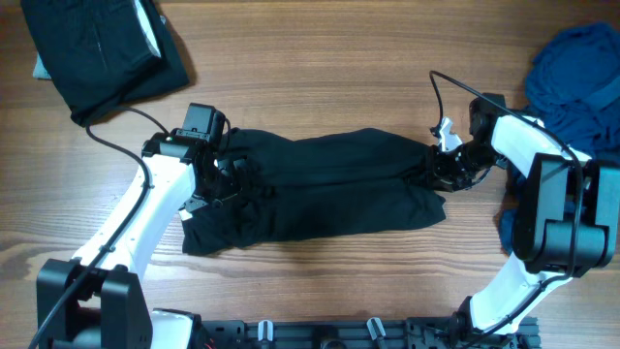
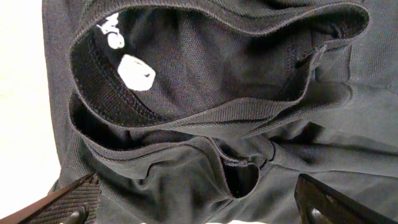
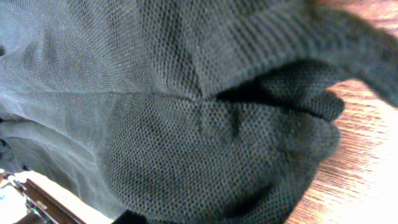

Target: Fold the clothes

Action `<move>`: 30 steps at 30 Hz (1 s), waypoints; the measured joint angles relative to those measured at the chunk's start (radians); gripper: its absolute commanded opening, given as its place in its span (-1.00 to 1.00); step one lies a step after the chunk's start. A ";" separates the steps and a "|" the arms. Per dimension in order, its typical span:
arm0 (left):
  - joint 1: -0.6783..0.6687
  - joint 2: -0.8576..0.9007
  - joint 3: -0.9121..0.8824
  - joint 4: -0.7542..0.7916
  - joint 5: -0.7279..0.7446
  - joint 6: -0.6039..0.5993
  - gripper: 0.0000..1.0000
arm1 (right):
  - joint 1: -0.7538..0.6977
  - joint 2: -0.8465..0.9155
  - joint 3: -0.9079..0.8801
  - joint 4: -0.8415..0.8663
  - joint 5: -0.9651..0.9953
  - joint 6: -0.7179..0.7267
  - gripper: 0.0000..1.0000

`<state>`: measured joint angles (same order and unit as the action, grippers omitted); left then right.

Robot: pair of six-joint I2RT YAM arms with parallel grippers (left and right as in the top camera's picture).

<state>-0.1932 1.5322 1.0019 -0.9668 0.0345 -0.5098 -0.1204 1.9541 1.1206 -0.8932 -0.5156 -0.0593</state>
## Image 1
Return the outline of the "black t-shirt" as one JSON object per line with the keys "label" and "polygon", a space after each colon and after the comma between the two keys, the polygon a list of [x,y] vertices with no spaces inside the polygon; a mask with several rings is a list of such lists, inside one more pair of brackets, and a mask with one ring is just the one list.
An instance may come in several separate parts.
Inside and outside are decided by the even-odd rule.
{"label": "black t-shirt", "polygon": [[411,231],[443,221],[431,148],[374,128],[292,141],[231,131],[223,158],[240,188],[183,220],[182,250],[206,256],[260,242]]}

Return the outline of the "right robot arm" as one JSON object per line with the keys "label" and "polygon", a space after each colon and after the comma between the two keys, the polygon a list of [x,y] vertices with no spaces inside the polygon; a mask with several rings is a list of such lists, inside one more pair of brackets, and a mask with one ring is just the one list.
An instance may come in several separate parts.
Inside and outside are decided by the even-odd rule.
{"label": "right robot arm", "polygon": [[502,345],[555,289],[612,259],[619,220],[619,169],[570,148],[536,118],[481,94],[469,107],[465,143],[441,116],[431,132],[431,183],[456,192],[477,185],[492,167],[514,165],[525,178],[511,255],[494,279],[449,320],[449,344]]}

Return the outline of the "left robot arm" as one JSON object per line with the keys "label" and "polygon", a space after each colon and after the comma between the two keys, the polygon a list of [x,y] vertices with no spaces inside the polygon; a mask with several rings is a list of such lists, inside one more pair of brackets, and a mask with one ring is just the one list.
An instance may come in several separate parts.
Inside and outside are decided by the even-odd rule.
{"label": "left robot arm", "polygon": [[138,171],[98,232],[68,261],[48,260],[36,280],[33,348],[210,348],[200,315],[148,308],[141,281],[176,214],[220,207],[239,191],[221,154],[230,130],[209,105],[189,106],[131,157]]}

